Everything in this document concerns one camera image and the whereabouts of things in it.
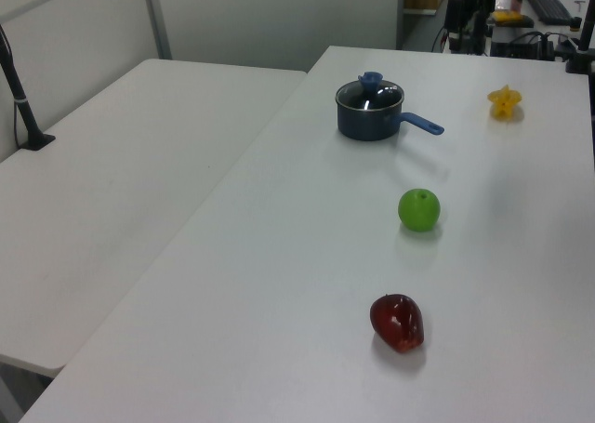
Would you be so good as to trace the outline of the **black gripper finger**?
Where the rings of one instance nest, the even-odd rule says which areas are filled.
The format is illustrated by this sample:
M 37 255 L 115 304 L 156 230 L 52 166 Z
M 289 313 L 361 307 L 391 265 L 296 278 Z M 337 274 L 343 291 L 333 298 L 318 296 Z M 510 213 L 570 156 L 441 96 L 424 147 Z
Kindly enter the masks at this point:
M 471 18 L 469 27 L 469 54 L 484 54 L 486 42 L 487 14 L 477 11 Z
M 451 52 L 460 52 L 463 42 L 463 0 L 448 0 L 444 28 L 448 33 L 448 47 Z

